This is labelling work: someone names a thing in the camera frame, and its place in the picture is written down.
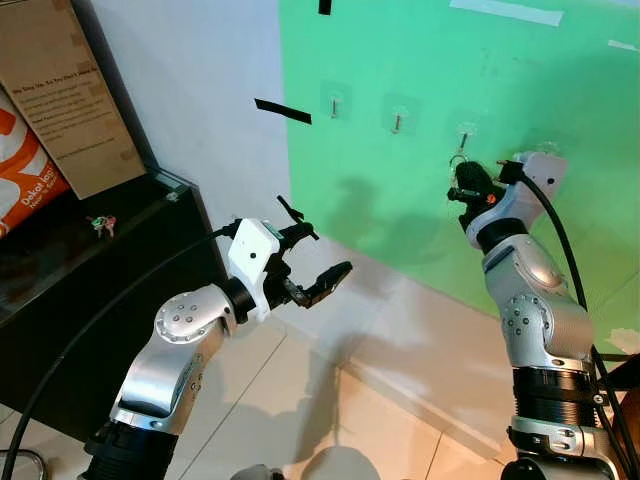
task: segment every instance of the green screen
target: green screen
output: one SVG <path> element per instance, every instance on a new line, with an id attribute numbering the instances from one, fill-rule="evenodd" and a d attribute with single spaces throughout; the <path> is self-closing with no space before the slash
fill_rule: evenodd
<path id="1" fill-rule="evenodd" d="M 285 102 L 313 115 L 288 123 L 293 199 L 323 234 L 495 314 L 462 206 L 446 200 L 449 158 L 463 131 L 469 157 L 496 173 L 515 152 L 559 153 L 569 169 L 554 205 L 590 308 L 605 309 L 602 342 L 639 328 L 637 289 L 615 295 L 639 264 L 639 55 L 608 45 L 637 46 L 638 9 L 529 4 L 563 10 L 560 26 L 448 1 L 334 0 L 323 16 L 317 0 L 281 0 Z M 546 217 L 533 234 L 568 273 Z"/>

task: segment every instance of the white floor tile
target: white floor tile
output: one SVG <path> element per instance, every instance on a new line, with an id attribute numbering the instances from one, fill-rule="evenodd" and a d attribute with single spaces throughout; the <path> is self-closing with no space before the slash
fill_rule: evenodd
<path id="1" fill-rule="evenodd" d="M 167 479 L 179 478 L 284 338 L 280 327 L 240 327 L 209 362 L 202 390 L 176 445 Z"/>
<path id="2" fill-rule="evenodd" d="M 4 422 L 13 413 L 9 407 L 0 404 L 0 423 Z"/>
<path id="3" fill-rule="evenodd" d="M 8 448 L 13 431 L 20 420 L 11 415 L 0 425 L 0 448 Z M 47 463 L 52 480 L 75 480 L 89 465 L 90 457 L 82 450 L 82 443 L 57 430 L 32 420 L 22 440 L 21 448 L 39 453 Z M 33 476 L 16 476 L 16 480 L 33 480 Z"/>
<path id="4" fill-rule="evenodd" d="M 291 480 L 424 479 L 439 432 L 287 338 L 187 471 L 228 480 L 264 463 Z"/>
<path id="5" fill-rule="evenodd" d="M 427 480 L 499 480 L 502 465 L 442 435 Z"/>
<path id="6" fill-rule="evenodd" d="M 236 337 L 225 342 L 205 372 L 203 389 L 178 441 L 167 479 L 182 475 L 283 338 L 279 328 L 254 324 L 240 328 Z M 2 423 L 3 413 L 10 410 L 0 410 L 0 448 L 7 448 L 20 415 Z M 81 442 L 39 422 L 30 423 L 22 446 L 43 456 L 53 480 L 75 480 L 90 460 Z"/>
<path id="7" fill-rule="evenodd" d="M 516 447 L 513 446 L 508 438 L 502 442 L 500 453 L 494 457 L 494 460 L 502 465 L 517 460 Z"/>

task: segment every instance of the screw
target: screw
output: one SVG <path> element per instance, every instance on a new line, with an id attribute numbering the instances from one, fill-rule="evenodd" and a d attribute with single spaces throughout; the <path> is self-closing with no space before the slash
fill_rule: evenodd
<path id="1" fill-rule="evenodd" d="M 402 121 L 402 117 L 396 113 L 396 124 L 391 130 L 391 133 L 400 133 L 400 122 Z"/>
<path id="2" fill-rule="evenodd" d="M 468 134 L 467 132 L 464 132 L 464 133 L 462 134 L 462 140 L 460 141 L 460 146 L 458 147 L 458 150 L 459 150 L 460 152 L 462 152 L 462 151 L 464 150 L 464 146 L 465 146 L 465 145 L 466 145 L 466 143 L 467 143 L 467 138 L 469 138 L 469 134 Z"/>

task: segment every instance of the black cabinet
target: black cabinet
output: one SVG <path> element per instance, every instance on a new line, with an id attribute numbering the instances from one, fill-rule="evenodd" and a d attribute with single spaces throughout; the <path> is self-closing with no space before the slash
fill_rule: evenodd
<path id="1" fill-rule="evenodd" d="M 115 238 L 87 217 L 114 215 Z M 191 187 L 149 174 L 85 201 L 65 194 L 0 240 L 0 403 L 21 410 L 67 342 L 106 302 L 210 227 Z M 64 359 L 34 417 L 81 441 L 106 419 L 127 369 L 173 295 L 221 281 L 215 243 L 167 265 Z"/>

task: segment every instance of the white tape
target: white tape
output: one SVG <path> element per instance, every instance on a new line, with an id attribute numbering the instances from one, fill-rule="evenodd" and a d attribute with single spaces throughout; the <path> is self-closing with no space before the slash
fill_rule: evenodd
<path id="1" fill-rule="evenodd" d="M 627 355 L 640 353 L 640 332 L 630 328 L 614 328 L 607 342 L 618 347 Z"/>
<path id="2" fill-rule="evenodd" d="M 560 26 L 563 11 L 541 10 L 539 8 L 525 7 L 515 3 L 499 2 L 497 0 L 451 0 L 449 6 L 462 8 L 474 12 L 488 13 L 500 17 L 516 18 L 525 22 L 541 23 L 551 27 Z"/>
<path id="3" fill-rule="evenodd" d="M 623 50 L 631 50 L 632 52 L 640 52 L 640 48 L 628 43 L 618 42 L 617 40 L 609 40 L 609 43 L 607 45 L 614 48 L 622 48 Z"/>

